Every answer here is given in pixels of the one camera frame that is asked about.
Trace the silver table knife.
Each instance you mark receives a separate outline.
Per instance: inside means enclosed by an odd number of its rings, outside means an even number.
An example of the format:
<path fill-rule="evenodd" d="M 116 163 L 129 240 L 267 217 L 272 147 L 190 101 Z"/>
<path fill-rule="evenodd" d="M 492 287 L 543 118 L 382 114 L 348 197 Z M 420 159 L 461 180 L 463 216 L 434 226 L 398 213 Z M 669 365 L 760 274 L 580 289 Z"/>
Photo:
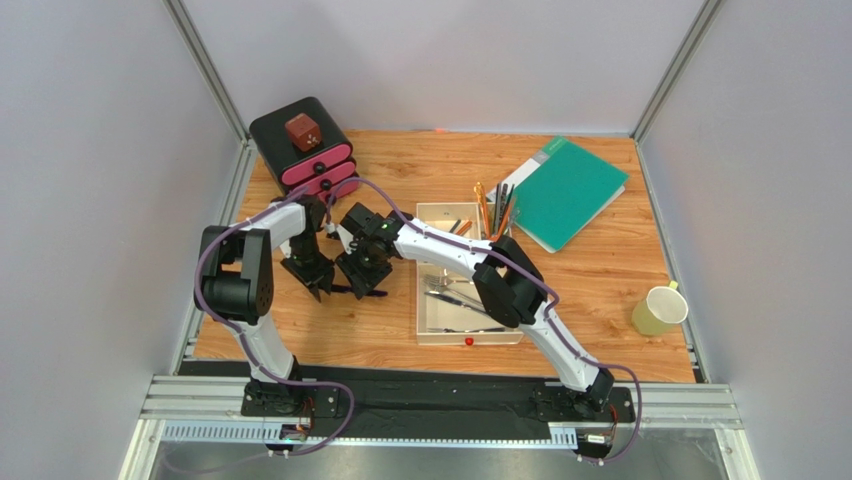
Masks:
<path fill-rule="evenodd" d="M 482 308 L 479 308 L 479 307 L 472 305 L 470 303 L 467 303 L 465 301 L 456 299 L 456 298 L 454 298 L 450 295 L 446 295 L 444 293 L 440 293 L 440 292 L 437 292 L 437 291 L 427 291 L 426 295 L 430 298 L 434 298 L 434 299 L 440 300 L 442 302 L 445 302 L 445 303 L 448 303 L 448 304 L 451 304 L 451 305 L 454 305 L 454 306 L 458 306 L 458 307 L 463 308 L 463 309 L 474 311 L 474 312 L 477 312 L 477 313 L 482 314 L 482 315 L 487 314 L 487 312 L 485 310 L 483 310 Z"/>

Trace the orange chopstick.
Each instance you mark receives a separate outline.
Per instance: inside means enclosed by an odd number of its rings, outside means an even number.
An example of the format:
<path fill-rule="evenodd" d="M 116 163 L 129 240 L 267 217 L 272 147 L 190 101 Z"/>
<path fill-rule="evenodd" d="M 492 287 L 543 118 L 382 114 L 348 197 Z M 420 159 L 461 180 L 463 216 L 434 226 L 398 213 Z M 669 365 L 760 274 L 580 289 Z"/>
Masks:
<path fill-rule="evenodd" d="M 459 229 L 455 232 L 456 235 L 463 236 L 468 230 L 472 227 L 472 221 L 468 220 L 464 224 L 462 224 Z"/>

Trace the gold ornate spoon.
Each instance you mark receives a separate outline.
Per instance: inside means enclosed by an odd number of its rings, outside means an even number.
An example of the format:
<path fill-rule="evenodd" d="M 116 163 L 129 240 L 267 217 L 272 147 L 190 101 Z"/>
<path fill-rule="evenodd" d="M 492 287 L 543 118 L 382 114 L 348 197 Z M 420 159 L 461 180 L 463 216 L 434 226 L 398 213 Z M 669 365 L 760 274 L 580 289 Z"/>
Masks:
<path fill-rule="evenodd" d="M 475 192 L 476 197 L 477 197 L 477 202 L 478 202 L 479 209 L 480 209 L 480 216 L 482 217 L 483 238 L 490 238 L 491 237 L 491 224 L 490 224 L 490 217 L 489 217 L 488 201 L 487 201 L 487 196 L 486 196 L 484 186 L 481 182 L 477 182 L 474 185 L 474 192 Z"/>

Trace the black spoon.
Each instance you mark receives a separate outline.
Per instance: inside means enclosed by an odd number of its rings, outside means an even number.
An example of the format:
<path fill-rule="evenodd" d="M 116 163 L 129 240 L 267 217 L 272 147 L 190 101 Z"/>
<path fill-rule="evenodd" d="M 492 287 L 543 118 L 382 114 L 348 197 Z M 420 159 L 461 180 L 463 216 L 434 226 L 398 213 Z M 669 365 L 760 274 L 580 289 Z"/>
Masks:
<path fill-rule="evenodd" d="M 506 185 L 502 182 L 498 183 L 494 190 L 494 207 L 492 219 L 492 234 L 499 233 L 500 222 L 502 221 L 503 197 L 507 192 Z"/>

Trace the blue serrated knife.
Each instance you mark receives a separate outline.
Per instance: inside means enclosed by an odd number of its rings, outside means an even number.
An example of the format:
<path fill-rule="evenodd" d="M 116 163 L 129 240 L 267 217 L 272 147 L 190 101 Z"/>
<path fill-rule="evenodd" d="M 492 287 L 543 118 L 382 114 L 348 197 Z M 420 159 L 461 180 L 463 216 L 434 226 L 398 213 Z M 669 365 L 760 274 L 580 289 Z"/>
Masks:
<path fill-rule="evenodd" d="M 386 296 L 388 295 L 388 292 L 387 292 L 387 291 L 384 291 L 384 290 L 376 290 L 376 289 L 373 289 L 373 290 L 369 290 L 369 291 L 366 291 L 366 290 L 361 291 L 361 290 L 354 289 L 354 288 L 353 288 L 353 287 L 351 287 L 351 286 L 347 286 L 347 285 L 336 285 L 336 284 L 333 284 L 333 285 L 331 286 L 331 292 L 332 292 L 332 293 L 341 293 L 341 294 L 345 294 L 345 293 L 352 293 L 352 294 L 354 294 L 357 298 L 363 298 L 363 297 L 376 297 L 376 298 L 381 298 L 381 297 L 386 297 Z"/>

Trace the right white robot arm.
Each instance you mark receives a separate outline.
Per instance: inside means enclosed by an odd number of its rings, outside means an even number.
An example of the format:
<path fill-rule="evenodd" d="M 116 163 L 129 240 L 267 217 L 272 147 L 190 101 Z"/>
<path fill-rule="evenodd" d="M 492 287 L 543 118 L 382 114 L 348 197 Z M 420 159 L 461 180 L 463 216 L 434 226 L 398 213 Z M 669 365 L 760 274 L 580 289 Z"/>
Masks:
<path fill-rule="evenodd" d="M 338 224 L 325 226 L 344 251 L 336 263 L 362 298 L 392 271 L 394 258 L 428 263 L 472 282 L 485 313 L 518 329 L 555 369 L 562 385 L 595 412 L 607 409 L 614 377 L 576 340 L 555 311 L 549 288 L 511 237 L 476 240 L 427 225 L 404 212 L 377 214 L 355 204 Z"/>

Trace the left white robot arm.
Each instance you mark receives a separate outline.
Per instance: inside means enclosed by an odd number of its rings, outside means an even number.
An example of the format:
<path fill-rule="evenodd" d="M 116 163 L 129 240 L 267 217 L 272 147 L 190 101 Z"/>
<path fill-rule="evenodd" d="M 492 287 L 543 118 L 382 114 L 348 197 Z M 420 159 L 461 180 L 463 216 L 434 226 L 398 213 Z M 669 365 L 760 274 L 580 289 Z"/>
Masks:
<path fill-rule="evenodd" d="M 261 213 L 202 234 L 194 274 L 197 308 L 224 325 L 249 360 L 246 394 L 287 410 L 307 392 L 294 354 L 283 344 L 270 311 L 275 296 L 273 252 L 289 244 L 285 269 L 314 297 L 331 291 L 334 264 L 320 251 L 317 234 L 326 206 L 314 195 L 279 198 Z"/>

